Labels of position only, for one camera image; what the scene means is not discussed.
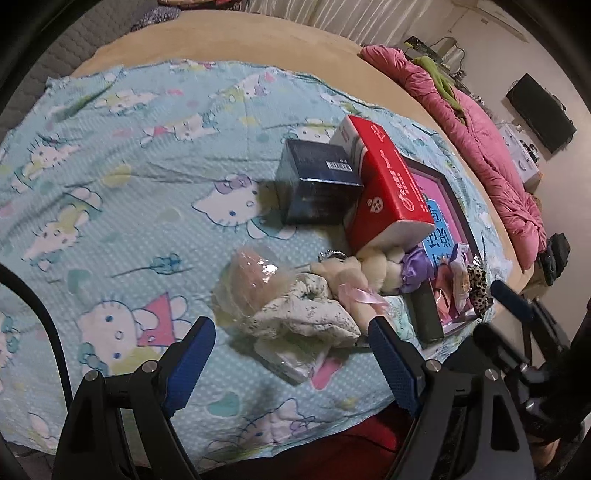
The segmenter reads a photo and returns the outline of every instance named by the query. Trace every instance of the blue gripper pad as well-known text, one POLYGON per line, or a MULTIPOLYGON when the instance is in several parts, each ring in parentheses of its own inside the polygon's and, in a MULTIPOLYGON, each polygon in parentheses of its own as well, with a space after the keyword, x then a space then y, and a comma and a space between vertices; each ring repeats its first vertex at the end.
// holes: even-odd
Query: blue gripper pad
POLYGON ((369 322, 368 341, 378 365, 394 394, 396 403, 408 410, 413 418, 418 417, 421 403, 417 395, 417 379, 408 369, 402 356, 385 332, 385 328, 392 329, 385 319, 379 322, 374 319, 369 322))
POLYGON ((199 375, 213 350, 216 343, 216 327, 213 321, 207 317, 199 317, 181 343, 185 342, 188 344, 185 346, 186 350, 167 380, 163 410, 168 418, 172 417, 177 410, 187 406, 199 375), (204 322, 199 328, 197 322, 201 320, 204 322))

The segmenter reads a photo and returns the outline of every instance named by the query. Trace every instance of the white cloth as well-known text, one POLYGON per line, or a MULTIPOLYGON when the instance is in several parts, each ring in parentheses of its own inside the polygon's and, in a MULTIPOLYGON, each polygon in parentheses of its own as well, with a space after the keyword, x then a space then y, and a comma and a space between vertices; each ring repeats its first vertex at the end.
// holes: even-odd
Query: white cloth
POLYGON ((301 273, 287 294, 267 303, 240 329, 258 338, 280 338, 288 332, 316 337, 330 346, 352 346, 361 334, 351 315, 332 300, 323 277, 301 273))

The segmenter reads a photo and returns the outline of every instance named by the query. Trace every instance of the pink ribbon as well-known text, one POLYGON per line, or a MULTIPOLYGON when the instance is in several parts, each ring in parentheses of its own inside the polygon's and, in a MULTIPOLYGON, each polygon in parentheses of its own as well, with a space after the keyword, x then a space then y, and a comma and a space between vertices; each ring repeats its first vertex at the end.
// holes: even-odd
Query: pink ribbon
POLYGON ((357 303, 369 303, 379 315, 386 315, 389 308, 389 303, 378 293, 371 289, 361 290, 360 288, 355 288, 350 283, 339 285, 339 301, 347 312, 353 301, 357 303))

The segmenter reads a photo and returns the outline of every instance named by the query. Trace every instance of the teddy bear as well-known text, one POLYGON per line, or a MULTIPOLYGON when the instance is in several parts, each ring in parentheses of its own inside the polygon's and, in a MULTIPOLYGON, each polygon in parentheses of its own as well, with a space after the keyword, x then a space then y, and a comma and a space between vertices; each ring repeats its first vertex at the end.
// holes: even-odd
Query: teddy bear
POLYGON ((353 317, 364 335, 368 334, 369 322, 374 317, 387 316, 388 302, 370 288, 357 258, 328 258, 310 264, 310 272, 326 279, 333 296, 353 317))
POLYGON ((402 287, 402 247, 392 247, 386 253, 378 248, 364 247, 355 256, 373 291, 389 296, 402 287))

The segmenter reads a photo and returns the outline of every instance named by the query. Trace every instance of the curtain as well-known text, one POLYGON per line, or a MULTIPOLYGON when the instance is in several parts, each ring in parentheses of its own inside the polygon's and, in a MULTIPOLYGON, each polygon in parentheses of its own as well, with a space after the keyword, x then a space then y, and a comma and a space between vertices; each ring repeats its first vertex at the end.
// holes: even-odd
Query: curtain
POLYGON ((394 46, 433 0, 252 0, 250 12, 286 18, 358 44, 394 46))

